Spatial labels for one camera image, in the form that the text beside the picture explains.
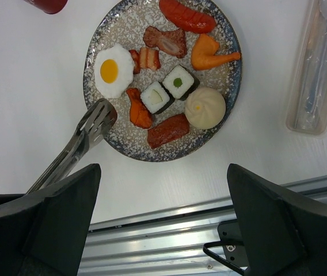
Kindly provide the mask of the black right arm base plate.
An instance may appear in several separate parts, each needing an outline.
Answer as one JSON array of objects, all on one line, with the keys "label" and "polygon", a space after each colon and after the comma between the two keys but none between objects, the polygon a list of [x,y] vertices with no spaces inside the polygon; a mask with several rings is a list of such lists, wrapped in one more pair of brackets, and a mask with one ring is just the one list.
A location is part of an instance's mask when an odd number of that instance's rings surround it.
[{"label": "black right arm base plate", "polygon": [[203,244],[203,252],[231,272],[245,275],[248,257],[237,220],[222,221],[217,226],[218,240]]}]

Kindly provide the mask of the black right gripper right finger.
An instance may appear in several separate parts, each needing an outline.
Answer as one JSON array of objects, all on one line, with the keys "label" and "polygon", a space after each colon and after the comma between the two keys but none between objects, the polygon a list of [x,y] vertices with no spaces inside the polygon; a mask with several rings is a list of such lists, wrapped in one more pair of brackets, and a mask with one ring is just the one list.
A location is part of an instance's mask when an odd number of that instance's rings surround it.
[{"label": "black right gripper right finger", "polygon": [[245,275],[327,275],[327,204],[237,164],[227,183],[249,266]]}]

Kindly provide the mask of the toy orange fried chicken piece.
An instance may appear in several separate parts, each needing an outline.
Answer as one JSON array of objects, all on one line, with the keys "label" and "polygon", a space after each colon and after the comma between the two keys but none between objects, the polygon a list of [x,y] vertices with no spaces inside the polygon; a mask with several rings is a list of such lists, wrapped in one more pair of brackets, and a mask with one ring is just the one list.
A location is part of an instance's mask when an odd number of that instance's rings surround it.
[{"label": "toy orange fried chicken piece", "polygon": [[153,124],[152,114],[143,104],[140,98],[140,90],[137,88],[129,88],[126,93],[130,99],[130,121],[139,128],[149,129]]}]

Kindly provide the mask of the steel serving tongs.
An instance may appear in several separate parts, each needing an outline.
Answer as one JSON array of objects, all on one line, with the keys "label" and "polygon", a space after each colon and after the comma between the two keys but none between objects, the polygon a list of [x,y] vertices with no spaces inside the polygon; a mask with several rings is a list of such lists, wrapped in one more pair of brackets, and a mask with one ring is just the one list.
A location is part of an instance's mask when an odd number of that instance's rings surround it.
[{"label": "steel serving tongs", "polygon": [[117,111],[105,98],[98,99],[78,123],[70,141],[27,191],[38,191],[69,175],[82,157],[101,142],[117,121]]}]

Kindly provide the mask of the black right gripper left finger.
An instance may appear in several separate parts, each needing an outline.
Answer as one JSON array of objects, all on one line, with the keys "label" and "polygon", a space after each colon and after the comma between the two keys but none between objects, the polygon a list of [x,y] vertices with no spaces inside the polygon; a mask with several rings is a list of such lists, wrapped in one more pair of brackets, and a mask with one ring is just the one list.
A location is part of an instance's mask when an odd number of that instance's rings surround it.
[{"label": "black right gripper left finger", "polygon": [[99,164],[30,194],[0,194],[0,275],[77,275]]}]

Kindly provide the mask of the toy bacon slice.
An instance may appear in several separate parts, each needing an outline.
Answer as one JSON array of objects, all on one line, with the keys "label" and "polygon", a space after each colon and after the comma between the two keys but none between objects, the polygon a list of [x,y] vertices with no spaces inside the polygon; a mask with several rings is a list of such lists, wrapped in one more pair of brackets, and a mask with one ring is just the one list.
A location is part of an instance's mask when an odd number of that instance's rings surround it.
[{"label": "toy bacon slice", "polygon": [[159,60],[159,51],[156,49],[150,49],[142,47],[140,51],[131,49],[129,50],[131,57],[134,61],[133,74],[139,74],[141,69],[150,69],[157,71],[161,68],[161,62]]}]

